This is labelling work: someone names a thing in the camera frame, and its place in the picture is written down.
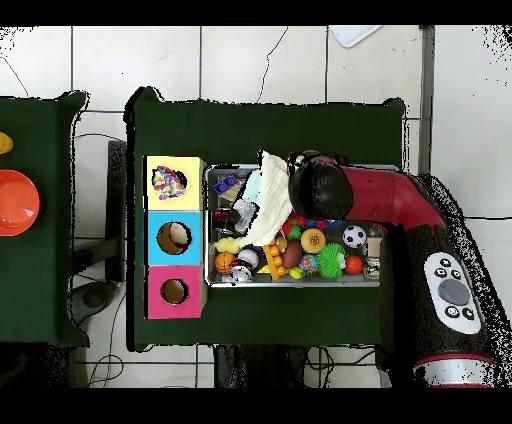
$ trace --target soccer ball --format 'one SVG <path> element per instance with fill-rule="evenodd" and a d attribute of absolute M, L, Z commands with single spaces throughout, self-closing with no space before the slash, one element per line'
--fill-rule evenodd
<path fill-rule="evenodd" d="M 358 249 L 366 243 L 366 233 L 357 225 L 350 225 L 343 232 L 343 241 L 348 247 Z"/>

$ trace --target black cable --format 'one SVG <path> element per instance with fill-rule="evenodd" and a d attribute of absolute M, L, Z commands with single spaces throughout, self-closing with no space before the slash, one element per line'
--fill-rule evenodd
<path fill-rule="evenodd" d="M 116 323 L 116 318 L 117 318 L 117 314 L 119 313 L 119 309 L 121 308 L 121 305 L 123 304 L 123 301 L 124 299 L 126 298 L 126 293 L 123 294 L 123 297 L 121 298 L 121 300 L 119 301 L 119 304 L 117 305 L 117 309 L 116 309 L 116 312 L 114 314 L 114 319 L 112 320 L 112 329 L 110 330 L 110 347 L 109 347 L 109 352 L 108 352 L 108 355 L 105 355 L 103 356 L 97 363 L 96 365 L 94 366 L 94 369 L 93 369 L 93 372 L 91 373 L 91 378 L 89 379 L 89 384 L 87 385 L 87 388 L 89 388 L 92 384 L 94 383 L 101 383 L 103 382 L 103 388 L 106 388 L 107 387 L 107 383 L 111 380 L 114 380 L 116 379 L 117 377 L 119 377 L 123 371 L 124 371 L 124 363 L 123 363 L 123 360 L 117 356 L 117 355 L 113 355 L 112 354 L 112 343 L 113 343 L 113 339 L 114 339 L 114 326 L 115 326 L 115 323 Z M 98 366 L 101 364 L 101 362 L 108 358 L 109 359 L 109 363 L 108 363 L 108 370 L 107 370 L 107 377 L 106 378 L 103 378 L 103 379 L 99 379 L 99 380 L 94 380 L 93 381 L 93 378 L 94 378 L 94 374 L 96 373 L 96 370 L 98 369 Z M 121 371 L 111 377 L 110 376 L 110 372 L 112 370 L 112 361 L 110 361 L 110 358 L 116 358 L 117 360 L 119 360 L 119 363 L 121 364 Z"/>

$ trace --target pink block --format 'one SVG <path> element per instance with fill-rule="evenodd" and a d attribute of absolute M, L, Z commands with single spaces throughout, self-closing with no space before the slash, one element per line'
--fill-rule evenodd
<path fill-rule="evenodd" d="M 180 279 L 187 286 L 188 297 L 183 303 L 171 305 L 162 298 L 160 289 L 169 279 Z M 201 284 L 201 268 L 198 265 L 150 266 L 148 319 L 199 318 L 203 303 Z"/>

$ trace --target tile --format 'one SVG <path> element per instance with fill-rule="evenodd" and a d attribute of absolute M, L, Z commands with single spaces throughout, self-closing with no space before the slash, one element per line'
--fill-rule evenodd
<path fill-rule="evenodd" d="M 327 371 L 322 371 L 325 378 Z M 327 386 L 334 388 L 380 388 L 380 374 L 377 367 L 335 367 L 328 377 Z"/>
<path fill-rule="evenodd" d="M 404 172 L 418 175 L 420 160 L 420 121 L 407 119 L 403 122 L 402 168 Z"/>
<path fill-rule="evenodd" d="M 199 365 L 197 374 L 197 387 L 211 389 L 214 386 L 213 365 Z"/>
<path fill-rule="evenodd" d="M 198 346 L 198 359 L 199 362 L 212 362 L 213 363 L 213 347 L 207 345 Z"/>
<path fill-rule="evenodd" d="M 482 27 L 436 26 L 432 174 L 466 216 L 499 217 L 512 209 L 512 67 L 485 41 Z"/>
<path fill-rule="evenodd" d="M 400 97 L 406 116 L 420 117 L 422 31 L 418 25 L 384 25 L 354 47 L 329 33 L 327 99 L 380 104 Z"/>
<path fill-rule="evenodd" d="M 0 95 L 27 97 L 23 86 L 43 99 L 71 90 L 71 27 L 0 29 Z"/>
<path fill-rule="evenodd" d="M 512 221 L 466 220 L 509 320 L 512 319 Z"/>
<path fill-rule="evenodd" d="M 199 96 L 199 27 L 74 27 L 75 88 L 90 109 L 122 111 L 140 86 L 165 100 Z"/>
<path fill-rule="evenodd" d="M 85 112 L 75 127 L 75 236 L 104 237 L 109 137 L 85 134 L 126 140 L 122 113 Z"/>
<path fill-rule="evenodd" d="M 285 26 L 203 27 L 202 97 L 256 103 Z M 325 27 L 290 26 L 269 56 L 260 103 L 323 103 Z"/>
<path fill-rule="evenodd" d="M 374 348 L 368 349 L 359 349 L 359 348 L 348 348 L 348 347 L 336 347 L 329 346 L 328 347 L 329 354 L 332 356 L 332 359 L 335 363 L 347 363 L 352 364 L 360 360 L 366 354 L 373 352 Z M 326 363 L 325 355 L 323 355 L 322 363 Z M 375 363 L 375 354 L 371 353 L 369 356 L 365 357 L 363 360 L 359 362 L 360 364 L 374 364 Z"/>
<path fill-rule="evenodd" d="M 111 376 L 121 372 L 119 364 L 111 365 Z M 166 365 L 166 364 L 128 364 L 119 377 L 109 381 L 107 387 L 114 388 L 194 388 L 194 365 Z M 98 379 L 104 378 L 108 372 L 108 365 L 97 368 Z M 92 388 L 101 388 L 103 382 L 93 384 Z"/>

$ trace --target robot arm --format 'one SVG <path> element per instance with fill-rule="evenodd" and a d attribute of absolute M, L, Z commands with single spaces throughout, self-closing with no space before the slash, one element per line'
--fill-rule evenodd
<path fill-rule="evenodd" d="M 443 214 L 421 184 L 400 172 L 346 166 L 328 155 L 293 153 L 288 165 L 298 215 L 372 221 L 387 229 L 393 264 L 390 282 L 381 286 L 389 285 L 392 293 L 381 296 L 381 328 L 392 327 L 392 346 L 386 346 L 394 358 L 392 384 L 492 387 L 478 302 Z"/>

